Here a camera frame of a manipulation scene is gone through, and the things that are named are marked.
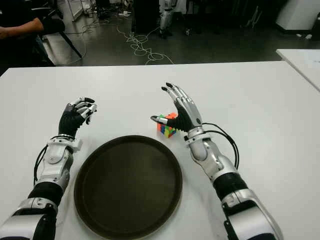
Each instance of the table surface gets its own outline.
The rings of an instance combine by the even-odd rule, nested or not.
[[[161,85],[181,86],[202,119],[223,127],[239,147],[239,172],[288,240],[320,235],[319,93],[285,61],[158,66],[97,66],[9,69],[0,78],[0,223],[32,189],[36,157],[57,133],[62,111],[79,96],[96,100],[92,124],[82,126],[71,181],[59,207],[56,239],[98,240],[77,216],[73,190],[82,163],[100,145],[125,135],[165,144],[183,174],[180,206],[146,239],[226,239],[220,201],[183,141],[156,131],[151,115],[175,111]],[[234,159],[228,142],[214,136]]]
[[[278,49],[276,52],[320,92],[320,50]]]

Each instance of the robot finger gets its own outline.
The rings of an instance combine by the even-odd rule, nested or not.
[[[189,97],[182,88],[180,88],[180,87],[178,87],[178,86],[176,86],[176,87],[178,88],[178,90],[181,92],[181,94],[185,97],[185,99],[186,99],[188,102],[192,102],[192,103],[193,103],[191,97]]]
[[[76,112],[82,114],[87,109],[88,109],[88,107],[84,106],[84,107],[81,107],[81,108],[77,109]]]
[[[91,116],[89,116],[86,120],[85,120],[85,123],[87,125],[89,125],[91,123]]]
[[[81,102],[84,102],[84,101],[85,101],[85,98],[84,98],[84,97],[79,97],[77,100],[72,101],[72,102],[70,102],[69,104],[70,104],[71,106],[75,106],[75,105],[77,105],[78,103],[81,103]]]
[[[177,86],[169,83],[169,82],[166,82],[165,85],[167,87],[169,87],[179,98],[182,98],[184,97],[184,95],[179,91],[179,89],[177,88]]]
[[[164,117],[159,117],[159,116],[151,116],[150,117],[152,121],[158,123],[158,124],[164,124],[169,127],[174,128],[176,125],[176,119],[167,119]]]
[[[74,107],[76,109],[80,109],[81,107],[90,107],[92,104],[86,101],[82,101],[80,103],[78,103],[77,105],[75,105]]]
[[[181,99],[181,102],[182,102],[182,106],[186,109],[186,111],[188,113],[191,113],[192,112],[192,108],[190,106],[190,102],[188,102],[188,100],[183,96],[180,98]]]
[[[88,102],[90,104],[93,104],[95,102],[95,100],[93,100],[93,99],[91,99],[89,97],[83,97],[82,96],[82,97],[79,97],[77,100],[70,102],[69,104],[72,105],[72,106],[73,105],[76,106],[76,105],[78,105],[79,103],[82,103],[82,102]]]
[[[88,107],[87,110],[82,112],[80,115],[84,119],[87,119],[90,115],[92,115],[96,111],[97,111],[97,105],[96,104],[92,104],[92,106]]]
[[[182,101],[182,99],[180,97],[178,97],[176,99],[176,108],[179,109],[179,107],[184,108],[184,110],[186,111],[186,114],[188,114],[188,117],[190,118],[190,116],[193,114],[192,109],[189,106],[189,103],[186,102],[186,99],[183,98],[184,101]]]
[[[88,103],[91,103],[91,104],[94,104],[95,103],[95,100],[89,98],[89,97],[85,97],[84,98],[84,101],[88,102]]]
[[[170,88],[167,88],[165,86],[161,87],[163,91],[166,91],[169,96],[172,98],[173,102],[175,103],[177,101],[178,96],[172,91]]]

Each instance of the colorful cube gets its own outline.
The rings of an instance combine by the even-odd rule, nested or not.
[[[177,114],[175,112],[172,112],[172,113],[168,114],[167,116],[160,115],[159,117],[166,118],[166,119],[174,119],[177,117]],[[157,129],[157,131],[163,133],[167,138],[170,138],[172,135],[174,135],[177,132],[177,130],[175,128],[170,127],[170,126],[166,126],[161,123],[156,124],[156,129]]]

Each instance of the floor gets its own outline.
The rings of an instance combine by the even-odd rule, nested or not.
[[[161,60],[148,61],[146,52],[135,51],[132,42],[127,42],[131,30],[131,19],[110,17],[107,21],[97,22],[96,18],[81,16],[76,22],[71,21],[70,11],[64,9],[66,33],[79,33],[88,30],[85,25],[91,25],[84,34],[68,34],[83,59],[71,50],[59,35],[48,35],[44,41],[50,59],[60,66],[115,66],[115,65],[162,65],[171,64],[167,57]],[[193,32],[190,36],[183,33],[184,24],[174,19],[172,24],[173,36],[167,39],[158,37],[157,32],[148,36],[148,42],[143,44],[145,49],[151,48],[153,53],[168,56],[175,64],[278,61],[281,58],[276,49],[319,49],[320,41],[310,41],[304,37],[282,34],[277,29],[242,29],[225,28],[221,34],[214,34],[212,26],[207,23],[202,27],[202,33]]]

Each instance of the dark brown tray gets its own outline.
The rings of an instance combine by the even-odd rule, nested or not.
[[[83,222],[107,239],[138,239],[162,226],[177,207],[182,173],[174,154],[145,136],[123,136],[95,150],[75,181]]]

